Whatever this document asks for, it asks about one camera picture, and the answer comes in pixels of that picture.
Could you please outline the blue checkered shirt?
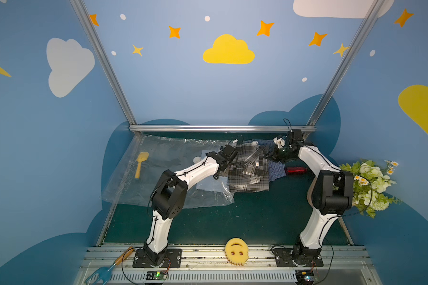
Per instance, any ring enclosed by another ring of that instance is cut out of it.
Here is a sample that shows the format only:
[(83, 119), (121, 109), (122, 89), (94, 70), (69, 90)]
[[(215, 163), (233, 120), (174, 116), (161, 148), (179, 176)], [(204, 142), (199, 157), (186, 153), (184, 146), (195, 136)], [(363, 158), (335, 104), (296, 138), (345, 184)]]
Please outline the blue checkered shirt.
[[(266, 154), (273, 150), (275, 144), (271, 140), (258, 140), (259, 147), (263, 149), (263, 153)], [(286, 177), (285, 165), (281, 162), (273, 162), (267, 159), (269, 181), (273, 182), (277, 179)]]

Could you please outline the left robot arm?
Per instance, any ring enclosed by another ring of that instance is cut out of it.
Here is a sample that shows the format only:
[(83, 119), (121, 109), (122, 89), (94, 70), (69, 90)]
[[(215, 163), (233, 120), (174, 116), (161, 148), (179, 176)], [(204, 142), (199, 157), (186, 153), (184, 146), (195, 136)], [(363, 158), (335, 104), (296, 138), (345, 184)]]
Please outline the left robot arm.
[(164, 261), (172, 220), (182, 211), (188, 190), (210, 176), (218, 179), (236, 157), (236, 145), (227, 144), (190, 167), (162, 173), (150, 197), (152, 225), (143, 246), (152, 266)]

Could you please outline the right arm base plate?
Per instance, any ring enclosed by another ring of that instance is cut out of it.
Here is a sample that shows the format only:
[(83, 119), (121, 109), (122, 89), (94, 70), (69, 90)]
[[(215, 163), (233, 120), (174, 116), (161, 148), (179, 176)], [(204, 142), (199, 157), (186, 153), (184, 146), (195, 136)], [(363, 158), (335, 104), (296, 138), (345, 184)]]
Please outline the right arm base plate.
[(272, 248), (277, 267), (323, 267), (321, 249)]

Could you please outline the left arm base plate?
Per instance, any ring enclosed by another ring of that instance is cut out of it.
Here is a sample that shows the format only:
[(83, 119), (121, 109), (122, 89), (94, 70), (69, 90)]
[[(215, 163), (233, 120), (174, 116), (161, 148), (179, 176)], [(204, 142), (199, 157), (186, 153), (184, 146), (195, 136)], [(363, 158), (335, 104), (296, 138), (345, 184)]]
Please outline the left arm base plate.
[(150, 254), (143, 248), (136, 250), (133, 258), (133, 268), (180, 268), (182, 260), (182, 249), (167, 249), (160, 254)]

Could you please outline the grey plaid shirt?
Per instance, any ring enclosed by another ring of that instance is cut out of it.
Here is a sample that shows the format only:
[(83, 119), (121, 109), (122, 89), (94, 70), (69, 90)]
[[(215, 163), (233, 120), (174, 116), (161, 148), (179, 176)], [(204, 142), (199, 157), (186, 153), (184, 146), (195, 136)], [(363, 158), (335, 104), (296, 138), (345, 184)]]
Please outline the grey plaid shirt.
[(269, 191), (269, 164), (265, 145), (246, 141), (236, 147), (237, 156), (227, 169), (227, 185), (232, 193)]

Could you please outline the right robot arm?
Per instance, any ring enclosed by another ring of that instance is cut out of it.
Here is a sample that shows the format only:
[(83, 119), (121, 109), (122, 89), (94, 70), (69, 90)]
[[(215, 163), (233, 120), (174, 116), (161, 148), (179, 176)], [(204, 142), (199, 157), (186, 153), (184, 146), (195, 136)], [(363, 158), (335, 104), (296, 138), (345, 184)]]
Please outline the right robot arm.
[(335, 166), (321, 151), (303, 140), (302, 131), (290, 129), (285, 136), (273, 139), (266, 157), (273, 162), (304, 162), (315, 176), (309, 189), (312, 213), (296, 239), (291, 253), (296, 266), (322, 266), (323, 240), (333, 223), (353, 205), (353, 174)]

